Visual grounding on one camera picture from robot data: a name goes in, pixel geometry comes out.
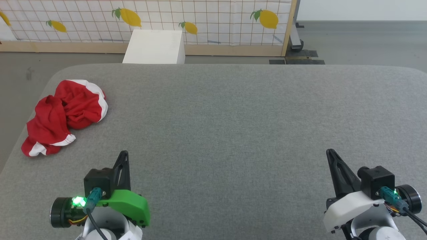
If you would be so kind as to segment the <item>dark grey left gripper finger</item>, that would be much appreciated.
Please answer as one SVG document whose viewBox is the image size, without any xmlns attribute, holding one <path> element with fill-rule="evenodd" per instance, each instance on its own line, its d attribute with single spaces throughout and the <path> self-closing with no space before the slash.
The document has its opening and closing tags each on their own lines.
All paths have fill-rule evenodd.
<svg viewBox="0 0 427 240">
<path fill-rule="evenodd" d="M 130 166 L 129 166 L 129 154 L 128 154 L 128 151 L 124 151 L 123 188 L 126 189 L 126 190 L 131 190 Z"/>
<path fill-rule="evenodd" d="M 113 166 L 113 187 L 114 189 L 125 189 L 124 180 L 122 180 L 123 163 L 125 162 L 125 151 L 121 151 Z"/>
</svg>

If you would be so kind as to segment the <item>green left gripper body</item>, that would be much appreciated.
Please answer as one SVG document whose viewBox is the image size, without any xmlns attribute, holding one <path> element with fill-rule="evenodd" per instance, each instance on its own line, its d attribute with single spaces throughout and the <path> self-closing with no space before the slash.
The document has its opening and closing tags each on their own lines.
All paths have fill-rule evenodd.
<svg viewBox="0 0 427 240">
<path fill-rule="evenodd" d="M 148 201 L 131 190 L 115 190 L 109 199 L 101 199 L 97 207 L 110 207 L 140 227 L 150 225 Z"/>
</svg>

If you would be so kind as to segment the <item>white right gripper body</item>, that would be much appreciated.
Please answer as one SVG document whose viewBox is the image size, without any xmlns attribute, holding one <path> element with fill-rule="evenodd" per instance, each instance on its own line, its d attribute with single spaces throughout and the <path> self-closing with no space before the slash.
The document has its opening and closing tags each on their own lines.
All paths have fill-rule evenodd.
<svg viewBox="0 0 427 240">
<path fill-rule="evenodd" d="M 383 203 L 383 199 L 372 200 L 361 191 L 347 194 L 329 206 L 323 224 L 326 231 L 331 232 L 350 221 L 351 233 L 362 228 L 386 226 L 386 207 Z"/>
</svg>

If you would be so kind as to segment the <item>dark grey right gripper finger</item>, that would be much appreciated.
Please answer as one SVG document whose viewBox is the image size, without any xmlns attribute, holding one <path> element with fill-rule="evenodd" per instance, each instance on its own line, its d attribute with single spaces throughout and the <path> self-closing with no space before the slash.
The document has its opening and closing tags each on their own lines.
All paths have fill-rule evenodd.
<svg viewBox="0 0 427 240">
<path fill-rule="evenodd" d="M 347 170 L 348 170 L 348 177 L 351 178 L 351 192 L 350 193 L 360 191 L 360 187 L 361 187 L 361 181 L 360 181 L 360 179 L 350 169 L 350 167 L 348 167 L 348 165 L 347 165 Z"/>
<path fill-rule="evenodd" d="M 326 155 L 336 197 L 343 198 L 351 192 L 347 165 L 334 149 L 327 149 Z"/>
</svg>

